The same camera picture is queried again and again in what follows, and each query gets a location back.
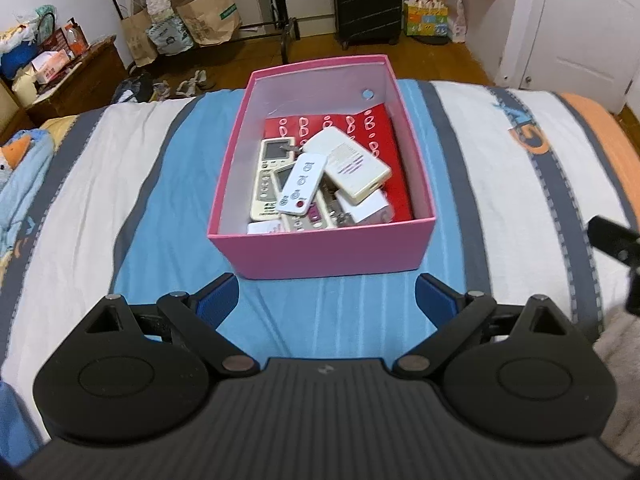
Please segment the white charger adapter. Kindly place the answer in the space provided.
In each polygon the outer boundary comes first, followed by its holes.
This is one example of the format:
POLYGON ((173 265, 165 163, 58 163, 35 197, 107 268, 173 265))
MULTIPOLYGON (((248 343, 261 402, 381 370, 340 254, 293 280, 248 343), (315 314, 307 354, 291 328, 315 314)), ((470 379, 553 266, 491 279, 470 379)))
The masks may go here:
POLYGON ((342 190, 335 192, 341 210, 352 219, 356 226, 390 223, 394 218, 394 208, 381 190, 375 190, 357 205, 352 204, 342 190))

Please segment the small white button remote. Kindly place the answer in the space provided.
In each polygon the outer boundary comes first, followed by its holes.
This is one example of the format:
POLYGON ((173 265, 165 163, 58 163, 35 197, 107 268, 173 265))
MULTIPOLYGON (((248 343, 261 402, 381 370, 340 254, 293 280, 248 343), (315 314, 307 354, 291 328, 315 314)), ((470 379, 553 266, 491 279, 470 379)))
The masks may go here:
POLYGON ((276 208, 280 214, 303 217, 309 210, 326 168, 328 158, 319 154, 300 154, 294 164, 273 173, 277 189, 276 208))

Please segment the white remote with screen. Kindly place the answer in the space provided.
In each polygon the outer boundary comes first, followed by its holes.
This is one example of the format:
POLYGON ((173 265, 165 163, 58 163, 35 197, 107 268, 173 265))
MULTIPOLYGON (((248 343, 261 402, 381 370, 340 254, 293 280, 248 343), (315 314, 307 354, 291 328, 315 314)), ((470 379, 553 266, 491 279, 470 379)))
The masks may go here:
POLYGON ((279 217, 276 209, 277 191, 272 183, 272 177, 276 170, 292 164, 294 158, 295 139, 292 136, 265 139, 260 142, 250 203, 250 220, 258 222, 279 217))

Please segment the pink cardboard box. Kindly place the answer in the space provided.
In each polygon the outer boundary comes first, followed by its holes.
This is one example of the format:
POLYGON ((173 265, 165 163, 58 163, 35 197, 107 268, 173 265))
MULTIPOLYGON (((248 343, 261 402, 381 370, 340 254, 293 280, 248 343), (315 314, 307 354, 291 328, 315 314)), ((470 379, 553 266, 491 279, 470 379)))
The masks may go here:
POLYGON ((422 262, 435 224, 436 208, 418 137, 386 55, 318 58, 250 75, 207 227, 209 240, 237 274, 280 280, 414 270, 422 262), (385 106, 393 124, 412 220, 319 232, 250 234, 250 202, 266 118, 359 113, 376 104, 385 106))

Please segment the universal AC remote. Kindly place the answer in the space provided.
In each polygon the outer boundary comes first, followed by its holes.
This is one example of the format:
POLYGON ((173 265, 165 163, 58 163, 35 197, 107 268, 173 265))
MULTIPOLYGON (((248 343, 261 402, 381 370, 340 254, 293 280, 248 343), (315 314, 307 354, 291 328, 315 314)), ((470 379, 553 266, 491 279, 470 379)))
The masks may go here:
MULTIPOLYGON (((290 176, 294 164, 286 165, 273 171, 272 184, 277 194, 280 194, 286 180, 290 176)), ((336 224, 332 219, 329 208, 326 206, 321 191, 318 191, 311 202, 307 213, 304 216, 293 216, 292 214, 280 213, 283 227, 288 232, 321 231, 332 230, 336 224)))

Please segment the white small card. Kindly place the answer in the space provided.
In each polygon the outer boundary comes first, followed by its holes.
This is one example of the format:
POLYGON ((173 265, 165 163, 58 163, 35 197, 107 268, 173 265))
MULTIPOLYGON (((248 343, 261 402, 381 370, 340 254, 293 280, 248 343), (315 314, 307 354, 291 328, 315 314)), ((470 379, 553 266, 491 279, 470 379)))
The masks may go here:
POLYGON ((281 219, 250 222, 247 225, 247 233, 250 235, 282 233, 285 231, 286 229, 281 219))

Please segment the striped blue white bedspread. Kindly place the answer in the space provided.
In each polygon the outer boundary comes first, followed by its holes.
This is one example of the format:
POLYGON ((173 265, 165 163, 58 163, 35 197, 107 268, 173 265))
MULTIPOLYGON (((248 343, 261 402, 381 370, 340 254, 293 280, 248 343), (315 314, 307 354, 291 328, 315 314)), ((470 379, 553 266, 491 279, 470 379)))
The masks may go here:
MULTIPOLYGON (((600 214, 639 222, 639 159, 615 119, 581 96, 447 81, 399 85, 437 220, 420 268, 455 289, 519 304, 542 292, 597 337, 628 290, 586 249, 600 214)), ((242 92, 112 105, 50 133, 54 155, 13 249, 1 256, 1 454, 47 441, 32 383, 109 292, 136 304, 230 270, 206 226, 242 92)), ((221 333, 259 361, 391 360, 433 327, 414 272, 250 281, 221 333)))

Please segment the red glasses-print bag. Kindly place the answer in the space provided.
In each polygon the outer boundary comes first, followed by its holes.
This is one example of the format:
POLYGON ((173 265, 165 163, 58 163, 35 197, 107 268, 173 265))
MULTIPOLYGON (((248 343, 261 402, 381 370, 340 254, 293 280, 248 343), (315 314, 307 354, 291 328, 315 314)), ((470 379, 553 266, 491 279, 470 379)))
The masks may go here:
POLYGON ((402 166, 394 128, 383 104, 357 114, 290 115, 265 120, 264 139, 292 136, 300 148, 323 128, 334 126, 352 140, 367 148, 371 154, 392 170, 381 192, 393 208, 391 222, 413 219, 404 167, 402 166))

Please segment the white door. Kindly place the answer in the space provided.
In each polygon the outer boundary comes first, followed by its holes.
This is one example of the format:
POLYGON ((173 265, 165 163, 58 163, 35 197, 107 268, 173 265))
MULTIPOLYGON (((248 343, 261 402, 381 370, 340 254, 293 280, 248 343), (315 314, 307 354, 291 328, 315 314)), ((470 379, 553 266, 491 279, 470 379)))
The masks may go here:
POLYGON ((639 77, 639 0, 515 0, 496 83, 619 113, 639 77))

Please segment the shoes on floor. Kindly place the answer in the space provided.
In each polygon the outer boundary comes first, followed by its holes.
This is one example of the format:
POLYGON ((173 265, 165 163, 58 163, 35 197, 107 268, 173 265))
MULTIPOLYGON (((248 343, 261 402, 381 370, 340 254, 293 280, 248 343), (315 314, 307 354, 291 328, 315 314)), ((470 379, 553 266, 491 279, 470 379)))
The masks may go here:
POLYGON ((166 79, 156 80, 149 73, 138 73, 123 80, 116 88, 111 103, 149 103, 170 99, 193 98, 213 90, 216 82, 206 70, 197 70, 192 77, 181 81, 176 88, 166 79))

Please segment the blue plush toy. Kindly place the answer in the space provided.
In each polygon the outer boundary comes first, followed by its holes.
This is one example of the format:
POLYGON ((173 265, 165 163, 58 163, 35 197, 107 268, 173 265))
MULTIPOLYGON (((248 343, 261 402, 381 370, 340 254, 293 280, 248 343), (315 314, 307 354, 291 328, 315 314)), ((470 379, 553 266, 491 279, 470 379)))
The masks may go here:
POLYGON ((47 130, 19 131, 1 147, 1 255, 13 249, 54 155, 47 130))

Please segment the dark wooden nightstand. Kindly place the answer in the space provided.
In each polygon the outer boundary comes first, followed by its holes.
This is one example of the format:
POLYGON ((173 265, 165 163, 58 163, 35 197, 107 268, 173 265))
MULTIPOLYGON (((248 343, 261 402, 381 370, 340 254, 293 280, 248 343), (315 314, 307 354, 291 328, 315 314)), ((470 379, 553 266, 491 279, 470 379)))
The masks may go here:
POLYGON ((115 36, 93 44, 72 68, 29 106, 1 83, 1 141, 18 130, 42 126, 47 120, 77 115, 107 106, 118 85, 128 77, 115 36))

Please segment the brown paper bag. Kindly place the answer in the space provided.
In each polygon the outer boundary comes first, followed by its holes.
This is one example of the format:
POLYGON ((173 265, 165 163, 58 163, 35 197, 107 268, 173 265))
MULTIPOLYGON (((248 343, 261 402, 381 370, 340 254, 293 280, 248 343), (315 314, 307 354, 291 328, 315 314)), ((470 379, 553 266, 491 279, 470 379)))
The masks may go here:
POLYGON ((177 12, 193 40, 204 47, 230 41, 241 23, 234 0, 192 0, 177 12))

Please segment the colourful gift bag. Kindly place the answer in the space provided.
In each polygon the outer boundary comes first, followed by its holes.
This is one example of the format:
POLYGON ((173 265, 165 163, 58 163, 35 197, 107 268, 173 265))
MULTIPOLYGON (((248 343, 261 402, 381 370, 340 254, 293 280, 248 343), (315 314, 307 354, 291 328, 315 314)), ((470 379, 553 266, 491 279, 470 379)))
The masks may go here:
POLYGON ((409 37, 448 36, 449 10, 445 0, 405 0, 405 32, 409 37))

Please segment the black suitcase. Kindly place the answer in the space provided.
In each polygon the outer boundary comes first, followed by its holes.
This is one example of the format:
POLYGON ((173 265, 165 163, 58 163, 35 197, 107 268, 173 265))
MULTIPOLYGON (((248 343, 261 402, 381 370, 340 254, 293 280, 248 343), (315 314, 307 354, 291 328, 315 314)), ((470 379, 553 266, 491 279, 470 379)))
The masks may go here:
POLYGON ((404 0, 333 0, 336 39, 344 50, 360 44, 396 44, 404 0))

